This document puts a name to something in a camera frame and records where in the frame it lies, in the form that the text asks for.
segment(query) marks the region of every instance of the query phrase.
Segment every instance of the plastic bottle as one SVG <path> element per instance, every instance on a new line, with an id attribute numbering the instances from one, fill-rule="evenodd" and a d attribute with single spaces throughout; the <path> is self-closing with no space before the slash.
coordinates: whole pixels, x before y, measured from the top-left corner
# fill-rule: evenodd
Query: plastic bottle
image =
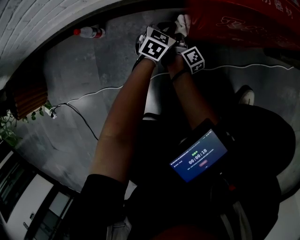
<path id="1" fill-rule="evenodd" d="M 74 29 L 74 35 L 79 35 L 83 38 L 102 38 L 105 35 L 105 30 L 102 28 L 84 27 Z"/>

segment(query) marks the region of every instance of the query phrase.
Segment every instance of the white cable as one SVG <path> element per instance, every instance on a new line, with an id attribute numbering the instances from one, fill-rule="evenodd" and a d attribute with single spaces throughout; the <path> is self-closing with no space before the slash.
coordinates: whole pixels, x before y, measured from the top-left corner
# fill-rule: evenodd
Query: white cable
<path id="1" fill-rule="evenodd" d="M 287 68 L 287 67 L 284 67 L 284 66 L 281 66 L 281 65 L 274 65 L 274 66 L 269 66 L 269 65 L 265 65 L 265 64 L 261 64 L 261 63 L 252 63 L 252 64 L 249 64 L 249 65 L 246 65 L 246 66 L 235 66 L 235 65 L 222 65 L 222 66 L 219 66 L 219 67 L 215 67 L 215 68 L 205 68 L 203 70 L 205 71 L 212 71 L 212 70 L 216 70 L 216 69 L 219 69 L 219 68 L 248 68 L 248 67 L 251 67 L 251 66 L 263 66 L 263 67 L 267 67 L 267 68 L 284 68 L 286 70 L 291 70 L 292 68 L 294 67 L 290 67 L 290 68 Z"/>
<path id="2" fill-rule="evenodd" d="M 284 66 L 281 66 L 281 65 L 269 66 L 269 65 L 265 65 L 265 64 L 261 64 L 261 63 L 252 63 L 252 64 L 249 64 L 249 65 L 246 65 L 246 66 L 222 65 L 222 66 L 215 67 L 215 68 L 205 68 L 205 69 L 203 69 L 203 70 L 205 70 L 205 71 L 212 71 L 212 70 L 216 70 L 216 69 L 219 69 L 219 68 L 248 68 L 248 67 L 251 67 L 251 66 L 263 66 L 263 67 L 267 67 L 267 68 L 284 68 L 284 69 L 286 69 L 286 70 L 291 70 L 292 68 L 294 68 L 294 67 L 287 68 L 287 67 L 284 67 Z M 157 75 L 151 77 L 150 80 L 152 80 L 153 78 L 156 78 L 156 77 L 158 77 L 158 76 L 166 75 L 166 74 L 169 74 L 169 73 L 160 73 L 160 74 L 157 74 Z M 102 92 L 102 91 L 104 91 L 104 90 L 109 90 L 109 89 L 121 89 L 122 87 L 123 87 L 123 85 L 122 85 L 122 86 L 119 86 L 119 87 L 102 88 L 102 89 L 100 89 L 100 90 L 97 91 L 97 92 L 88 93 L 88 94 L 83 95 L 83 96 L 80 97 L 80 98 L 72 99 L 72 100 L 68 101 L 67 104 L 69 104 L 69 103 L 71 103 L 71 102 L 74 102 L 74 101 L 78 101 L 78 100 L 80 100 L 80 99 L 82 99 L 82 98 L 84 98 L 84 97 L 86 97 L 86 96 L 90 96 L 90 95 L 94 95 L 94 94 L 100 93 L 100 92 Z"/>

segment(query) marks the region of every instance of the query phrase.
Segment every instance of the power cord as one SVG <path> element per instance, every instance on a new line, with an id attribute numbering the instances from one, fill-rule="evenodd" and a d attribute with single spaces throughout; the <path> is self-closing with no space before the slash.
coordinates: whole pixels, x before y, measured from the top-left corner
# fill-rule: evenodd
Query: power cord
<path id="1" fill-rule="evenodd" d="M 290 68 L 287 68 L 287 67 L 284 67 L 284 66 L 281 66 L 281 65 L 273 65 L 273 66 L 269 66 L 269 65 L 265 65 L 265 64 L 261 64 L 261 63 L 253 63 L 253 64 L 249 64 L 249 65 L 245 65 L 245 66 L 235 66 L 235 65 L 222 65 L 222 66 L 219 66 L 219 67 L 215 67 L 215 68 L 205 68 L 203 70 L 205 71 L 212 71 L 212 70 L 216 70 L 216 69 L 219 69 L 219 68 L 248 68 L 248 67 L 252 67 L 252 66 L 262 66 L 262 67 L 267 67 L 267 68 L 284 68 L 286 70 L 291 70 L 292 68 L 294 67 L 290 67 Z M 158 77 L 158 76 L 161 76 L 161 75 L 168 75 L 169 73 L 160 73 L 160 74 L 157 74 L 153 77 L 151 77 L 150 80 Z M 54 106 L 52 107 L 49 111 L 50 113 L 53 113 L 55 112 L 56 108 L 60 107 L 60 106 L 69 106 L 70 108 L 72 108 L 79 116 L 81 116 L 81 118 L 83 119 L 83 121 L 85 122 L 85 124 L 88 126 L 88 128 L 91 130 L 92 134 L 94 135 L 94 137 L 98 140 L 98 138 L 96 137 L 96 135 L 94 134 L 93 130 L 90 128 L 90 126 L 88 125 L 87 121 L 85 120 L 85 118 L 79 113 L 79 111 L 77 111 L 72 105 L 70 105 L 69 103 L 71 102 L 74 102 L 74 101 L 78 101 L 84 97 L 87 97 L 87 96 L 90 96 L 90 95 L 95 95 L 95 94 L 98 94 L 104 90 L 108 90 L 108 89 L 121 89 L 124 85 L 122 86 L 119 86 L 119 87 L 107 87 L 107 88 L 102 88 L 100 90 L 98 90 L 97 92 L 91 92 L 91 93 L 87 93 L 85 95 L 83 95 L 82 97 L 80 98 L 75 98 L 75 99 L 72 99 L 70 101 L 68 101 L 67 103 L 62 103 L 62 104 L 59 104 L 57 106 Z"/>

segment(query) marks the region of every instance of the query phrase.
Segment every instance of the timer display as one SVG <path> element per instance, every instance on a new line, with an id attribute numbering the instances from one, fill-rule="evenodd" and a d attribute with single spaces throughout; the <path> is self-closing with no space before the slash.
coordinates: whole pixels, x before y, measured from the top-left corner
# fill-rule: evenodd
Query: timer display
<path id="1" fill-rule="evenodd" d="M 201 174 L 227 152 L 217 135 L 209 130 L 189 149 L 170 163 L 186 182 Z"/>

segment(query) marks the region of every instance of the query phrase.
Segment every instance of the black sleeve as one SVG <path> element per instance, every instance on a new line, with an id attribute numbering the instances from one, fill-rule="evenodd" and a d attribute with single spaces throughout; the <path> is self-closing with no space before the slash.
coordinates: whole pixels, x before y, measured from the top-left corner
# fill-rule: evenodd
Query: black sleeve
<path id="1" fill-rule="evenodd" d="M 88 176 L 74 202 L 70 238 L 105 240 L 107 226 L 124 218 L 125 191 L 117 180 L 97 174 Z"/>

